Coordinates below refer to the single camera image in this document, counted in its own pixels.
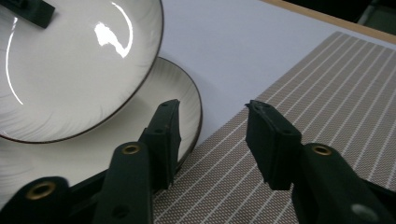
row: plate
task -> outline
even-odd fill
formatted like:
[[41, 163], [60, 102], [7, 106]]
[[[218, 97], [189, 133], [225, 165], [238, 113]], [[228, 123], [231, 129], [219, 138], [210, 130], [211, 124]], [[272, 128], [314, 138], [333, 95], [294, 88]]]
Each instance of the plate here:
[[42, 176], [63, 176], [73, 186], [105, 170], [113, 150], [137, 141], [157, 106], [178, 99], [182, 163], [194, 147], [202, 122], [200, 94], [181, 68], [158, 58], [147, 81], [114, 117], [90, 132], [51, 144], [22, 144], [0, 139], [0, 205], [23, 185]]
[[163, 36], [161, 0], [47, 0], [46, 29], [0, 7], [0, 135], [61, 141], [137, 92]]

